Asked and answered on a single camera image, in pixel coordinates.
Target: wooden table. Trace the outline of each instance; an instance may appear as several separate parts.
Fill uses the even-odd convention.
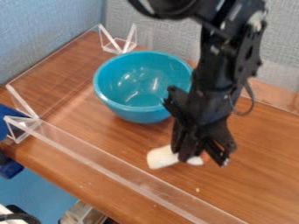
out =
[[[132,124],[101,104],[89,83],[98,65],[112,55],[98,51],[96,34],[89,33],[20,81],[20,91],[41,119],[248,223],[297,223],[297,115],[259,103],[249,116],[232,115],[228,119],[239,148],[228,167],[220,169],[209,162],[202,167],[177,164],[149,171],[145,153],[168,144],[173,120],[169,118],[153,125]],[[76,80],[70,79],[73,74],[77,74]],[[76,91],[66,94],[73,86]],[[0,102],[13,106],[4,88]],[[248,105],[249,101],[241,98],[237,106],[244,109]],[[17,162],[118,223],[188,223],[180,215],[33,137],[20,144],[6,140],[1,148]]]

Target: white sponge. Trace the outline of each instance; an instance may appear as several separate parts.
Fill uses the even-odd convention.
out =
[[[176,163],[178,163],[178,153],[172,153],[170,145],[153,149],[146,154],[146,164],[152,170],[174,165]],[[201,157],[189,158],[186,164],[202,165]]]

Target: bowl rim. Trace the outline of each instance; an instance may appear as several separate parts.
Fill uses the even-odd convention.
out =
[[[120,104],[112,100],[109,100],[105,95],[102,94],[102,92],[100,91],[98,89],[98,85],[96,85],[97,83],[97,80],[98,80],[98,74],[100,74],[100,71],[108,66],[108,64],[114,61],[114,60],[120,60],[121,58],[124,58],[128,54],[132,55],[132,54],[141,54],[141,53],[150,53],[150,54],[160,54],[162,56],[166,56],[169,58],[172,58],[173,60],[177,60],[181,65],[185,67],[186,71],[189,72],[190,74],[190,77],[192,77],[192,66],[186,63],[186,61],[184,61],[180,57],[169,54],[168,52],[158,52],[158,51],[134,51],[134,52],[126,52],[126,53],[122,53],[120,55],[117,55],[116,57],[110,58],[109,60],[106,60],[97,68],[97,71],[94,72],[94,75],[93,75],[93,79],[92,79],[92,86],[93,86],[93,90],[96,92],[96,95],[97,97],[100,98],[100,100],[102,102],[105,102],[108,105],[113,106],[114,108],[117,109],[122,109],[122,110],[129,110],[129,111],[133,111],[133,112],[150,112],[150,111],[156,111],[156,110],[161,110],[164,109],[164,105],[156,105],[156,106],[149,106],[149,107],[132,107],[132,106],[126,106],[124,104]]]

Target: teal plastic bowl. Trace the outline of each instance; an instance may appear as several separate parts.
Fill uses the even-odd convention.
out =
[[[169,116],[162,106],[166,87],[189,90],[192,68],[165,52],[128,52],[97,69],[93,88],[110,110],[132,123],[157,123]]]

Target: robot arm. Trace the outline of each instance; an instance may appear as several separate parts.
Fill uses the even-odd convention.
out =
[[[222,166],[237,148],[226,120],[231,112],[247,115],[255,105],[248,78],[261,66],[260,41],[267,28],[267,8],[263,0],[146,0],[153,13],[138,0],[128,0],[148,17],[157,19],[192,18],[201,24],[200,61],[193,69],[190,90],[168,87],[164,106],[170,112],[172,153],[178,160],[206,151]],[[252,99],[247,112],[235,105],[241,89]]]

